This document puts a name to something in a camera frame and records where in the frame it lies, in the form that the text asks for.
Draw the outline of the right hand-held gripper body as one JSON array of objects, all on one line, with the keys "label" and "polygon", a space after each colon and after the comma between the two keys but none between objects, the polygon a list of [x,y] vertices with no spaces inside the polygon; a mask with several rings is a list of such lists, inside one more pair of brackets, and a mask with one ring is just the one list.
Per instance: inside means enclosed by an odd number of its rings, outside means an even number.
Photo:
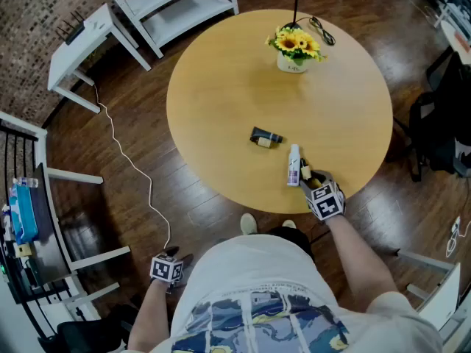
[{"label": "right hand-held gripper body", "polygon": [[335,181],[312,191],[312,200],[306,199],[311,212],[320,220],[345,213],[345,195]]}]

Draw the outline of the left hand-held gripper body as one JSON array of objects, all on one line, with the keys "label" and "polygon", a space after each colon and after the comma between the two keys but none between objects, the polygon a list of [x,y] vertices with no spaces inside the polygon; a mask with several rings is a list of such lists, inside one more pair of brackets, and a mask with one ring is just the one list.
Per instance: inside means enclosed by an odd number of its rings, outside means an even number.
[{"label": "left hand-held gripper body", "polygon": [[178,282],[183,274],[183,261],[167,254],[158,254],[152,258],[150,277],[167,283]]}]

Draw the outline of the white tube with purple label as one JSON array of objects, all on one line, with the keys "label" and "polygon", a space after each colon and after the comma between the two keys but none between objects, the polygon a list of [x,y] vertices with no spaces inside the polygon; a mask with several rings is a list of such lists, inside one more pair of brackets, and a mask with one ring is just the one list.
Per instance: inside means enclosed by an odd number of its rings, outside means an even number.
[{"label": "white tube with purple label", "polygon": [[288,181],[287,185],[297,187],[300,183],[300,148],[297,144],[291,145],[288,156]]}]

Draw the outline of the black cosmetic tube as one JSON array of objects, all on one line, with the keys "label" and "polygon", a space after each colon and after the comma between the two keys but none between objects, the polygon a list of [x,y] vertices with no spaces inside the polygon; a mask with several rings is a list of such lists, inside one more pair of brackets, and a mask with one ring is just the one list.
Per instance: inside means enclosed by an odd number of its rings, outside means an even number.
[{"label": "black cosmetic tube", "polygon": [[268,138],[273,143],[282,143],[283,142],[283,137],[282,136],[277,135],[273,132],[268,132],[264,129],[260,129],[260,128],[254,126],[253,130],[252,130],[252,133],[250,135],[250,140],[254,143],[257,143],[258,137]]}]

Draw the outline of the person's right forearm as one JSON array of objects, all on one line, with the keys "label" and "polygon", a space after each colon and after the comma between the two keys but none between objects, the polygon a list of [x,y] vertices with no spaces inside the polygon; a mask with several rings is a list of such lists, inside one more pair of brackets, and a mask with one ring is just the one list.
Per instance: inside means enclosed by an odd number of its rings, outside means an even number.
[{"label": "person's right forearm", "polygon": [[361,311],[379,296],[398,292],[390,270],[351,223],[335,215],[326,224],[333,236],[353,298]]}]

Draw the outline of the person's left forearm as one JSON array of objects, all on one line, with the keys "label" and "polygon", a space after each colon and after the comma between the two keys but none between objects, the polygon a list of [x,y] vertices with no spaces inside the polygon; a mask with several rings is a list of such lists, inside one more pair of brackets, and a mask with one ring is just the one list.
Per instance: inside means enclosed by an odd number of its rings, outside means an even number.
[{"label": "person's left forearm", "polygon": [[169,283],[158,279],[150,284],[130,332],[127,349],[150,353],[157,345],[169,339],[169,320],[166,292]]}]

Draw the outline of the person's black trousers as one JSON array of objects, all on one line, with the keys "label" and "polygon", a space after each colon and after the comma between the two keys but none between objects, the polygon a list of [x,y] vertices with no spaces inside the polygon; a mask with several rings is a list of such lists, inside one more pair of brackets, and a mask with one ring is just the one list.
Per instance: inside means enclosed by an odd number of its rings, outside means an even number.
[{"label": "person's black trousers", "polygon": [[314,260],[311,244],[307,235],[297,228],[280,226],[270,229],[267,234],[290,241],[299,246],[312,260]]}]

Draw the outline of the person's left beige shoe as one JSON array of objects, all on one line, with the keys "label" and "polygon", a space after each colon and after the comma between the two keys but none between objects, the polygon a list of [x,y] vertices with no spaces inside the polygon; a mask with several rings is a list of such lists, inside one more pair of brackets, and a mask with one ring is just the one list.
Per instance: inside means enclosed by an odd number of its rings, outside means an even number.
[{"label": "person's left beige shoe", "polygon": [[241,216],[240,228],[243,235],[254,235],[258,233],[257,221],[250,213],[245,213]]}]

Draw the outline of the person's printed beige shirt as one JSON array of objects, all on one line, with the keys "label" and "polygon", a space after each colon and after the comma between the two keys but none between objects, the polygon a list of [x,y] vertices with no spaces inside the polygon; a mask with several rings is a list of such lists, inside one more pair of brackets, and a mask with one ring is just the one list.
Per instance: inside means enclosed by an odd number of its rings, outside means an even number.
[{"label": "person's printed beige shirt", "polygon": [[402,294],[344,309],[301,248],[242,235],[197,262],[169,338],[151,353],[341,352],[442,353],[442,339]]}]

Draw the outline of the black padded chair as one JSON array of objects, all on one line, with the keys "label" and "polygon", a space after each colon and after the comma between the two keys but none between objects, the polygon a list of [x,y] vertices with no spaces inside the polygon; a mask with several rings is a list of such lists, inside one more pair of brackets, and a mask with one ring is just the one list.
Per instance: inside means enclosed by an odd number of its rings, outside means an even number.
[{"label": "black padded chair", "polygon": [[135,307],[119,304],[99,320],[60,323],[55,335],[38,342],[45,353],[111,353],[127,346],[137,314]]}]

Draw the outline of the blue tissue box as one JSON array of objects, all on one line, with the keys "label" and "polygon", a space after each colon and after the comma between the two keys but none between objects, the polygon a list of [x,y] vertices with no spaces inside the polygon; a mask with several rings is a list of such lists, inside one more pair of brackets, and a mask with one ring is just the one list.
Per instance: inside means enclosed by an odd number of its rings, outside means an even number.
[{"label": "blue tissue box", "polygon": [[32,198],[29,187],[14,184],[10,188],[10,216],[16,243],[30,243],[38,237]]}]

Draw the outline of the black railing with white top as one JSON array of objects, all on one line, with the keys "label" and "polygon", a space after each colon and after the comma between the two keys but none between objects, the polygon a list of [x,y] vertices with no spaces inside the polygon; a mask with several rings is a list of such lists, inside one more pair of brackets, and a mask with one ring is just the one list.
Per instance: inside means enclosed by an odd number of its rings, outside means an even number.
[{"label": "black railing with white top", "polygon": [[0,204],[19,176],[37,179],[35,199],[47,199],[46,139],[45,129],[0,111]]}]

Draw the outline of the white monitor desk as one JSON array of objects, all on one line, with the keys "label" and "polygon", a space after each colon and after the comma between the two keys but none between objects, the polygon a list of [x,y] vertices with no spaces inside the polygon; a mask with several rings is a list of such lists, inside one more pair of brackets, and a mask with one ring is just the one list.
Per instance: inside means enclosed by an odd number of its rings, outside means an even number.
[{"label": "white monitor desk", "polygon": [[440,14],[433,25],[438,28],[441,21],[447,21],[455,29],[471,36],[471,8],[465,4],[446,3],[440,7]]}]

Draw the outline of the white side table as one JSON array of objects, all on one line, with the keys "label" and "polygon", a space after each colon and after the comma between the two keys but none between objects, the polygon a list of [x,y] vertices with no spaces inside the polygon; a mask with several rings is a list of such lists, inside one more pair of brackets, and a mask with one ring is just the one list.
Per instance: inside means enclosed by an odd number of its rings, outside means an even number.
[{"label": "white side table", "polygon": [[47,89],[59,93],[61,96],[72,100],[78,105],[99,113],[100,107],[90,101],[78,96],[69,89],[60,86],[66,76],[74,75],[90,86],[94,86],[94,81],[81,72],[80,64],[107,40],[107,36],[112,35],[146,70],[150,71],[150,64],[137,51],[138,44],[124,25],[117,19],[116,15],[103,4],[91,16],[84,21],[84,30],[69,44],[62,43],[53,53],[50,67]]}]

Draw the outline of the dark desk with white frame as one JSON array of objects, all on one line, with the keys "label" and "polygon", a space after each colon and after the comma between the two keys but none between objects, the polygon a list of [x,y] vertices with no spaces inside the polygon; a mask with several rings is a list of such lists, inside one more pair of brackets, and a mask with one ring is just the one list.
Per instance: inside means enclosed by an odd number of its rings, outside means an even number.
[{"label": "dark desk with white frame", "polygon": [[38,239],[34,242],[34,258],[40,280],[44,285],[65,279],[80,269],[130,253],[130,247],[125,246],[85,259],[72,260],[68,252],[54,208],[50,179],[101,184],[103,183],[101,177],[60,171],[45,167],[42,163],[38,164],[33,177],[38,180],[38,186],[30,191],[38,228]]}]

